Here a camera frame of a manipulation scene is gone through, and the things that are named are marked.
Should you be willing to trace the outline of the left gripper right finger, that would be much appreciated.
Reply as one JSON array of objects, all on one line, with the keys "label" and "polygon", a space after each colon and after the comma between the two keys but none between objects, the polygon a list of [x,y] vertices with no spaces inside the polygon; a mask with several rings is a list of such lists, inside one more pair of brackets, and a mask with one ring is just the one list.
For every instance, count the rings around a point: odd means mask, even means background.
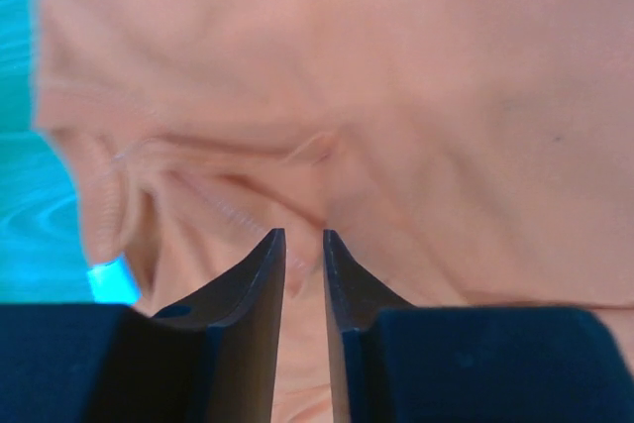
[{"label": "left gripper right finger", "polygon": [[333,230],[323,234],[323,255],[333,418],[377,422],[391,403],[372,326],[381,312],[413,305],[360,265]]}]

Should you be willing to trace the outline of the orange t shirt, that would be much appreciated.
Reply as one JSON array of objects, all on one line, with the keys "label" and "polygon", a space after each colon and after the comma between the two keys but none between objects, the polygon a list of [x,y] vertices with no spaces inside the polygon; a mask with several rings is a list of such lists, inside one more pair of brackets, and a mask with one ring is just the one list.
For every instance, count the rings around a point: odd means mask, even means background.
[{"label": "orange t shirt", "polygon": [[568,304],[633,355],[633,0],[39,0],[35,125],[153,313],[270,229],[272,418],[332,418],[322,232],[418,305]]}]

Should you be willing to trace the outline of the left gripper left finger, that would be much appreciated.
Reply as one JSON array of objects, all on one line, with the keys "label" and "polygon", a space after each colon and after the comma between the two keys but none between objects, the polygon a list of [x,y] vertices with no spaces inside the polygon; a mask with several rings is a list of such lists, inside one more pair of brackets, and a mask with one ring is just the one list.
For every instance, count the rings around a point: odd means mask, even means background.
[{"label": "left gripper left finger", "polygon": [[273,229],[238,264],[154,315],[203,337],[187,422],[270,420],[285,259],[284,231]]}]

